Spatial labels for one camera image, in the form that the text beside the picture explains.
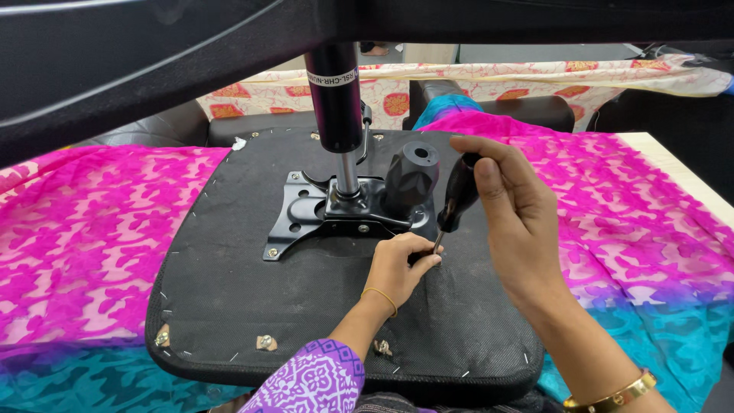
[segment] table surface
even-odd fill
[[[718,219],[734,228],[734,206],[729,205],[695,173],[665,149],[647,132],[620,133],[630,147],[642,152],[656,167],[660,168],[698,201],[701,201]]]

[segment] screwdriver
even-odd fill
[[[436,218],[440,233],[436,238],[433,254],[438,254],[443,235],[459,228],[461,215],[479,198],[474,181],[474,165],[481,158],[479,154],[462,154],[451,169],[446,185],[446,203]]]

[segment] purple patterned fabric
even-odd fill
[[[341,342],[309,342],[270,376],[239,413],[351,412],[365,381],[364,364]]]

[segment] right hand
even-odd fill
[[[513,146],[478,136],[452,136],[450,144],[484,157],[474,166],[474,178],[487,214],[492,261],[512,303],[523,311],[547,303],[549,295],[567,297],[556,194]]]

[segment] gold bangle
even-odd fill
[[[566,413],[609,413],[618,410],[625,404],[632,403],[635,399],[652,390],[655,383],[658,382],[658,379],[653,376],[649,369],[644,368],[641,371],[642,376],[629,386],[594,403],[579,405],[571,395],[563,401],[563,411]]]
[[[385,298],[387,298],[388,301],[390,301],[390,304],[393,304],[393,308],[395,309],[395,313],[393,315],[391,315],[390,318],[395,318],[398,315],[398,306],[395,305],[395,301],[393,301],[392,298],[388,297],[387,294],[385,294],[384,292],[378,290],[377,288],[373,288],[373,287],[365,288],[365,290],[362,291],[362,294],[360,294],[360,298],[362,298],[362,296],[365,295],[365,292],[368,292],[369,290],[374,290],[374,291],[379,292],[380,294],[384,295]]]

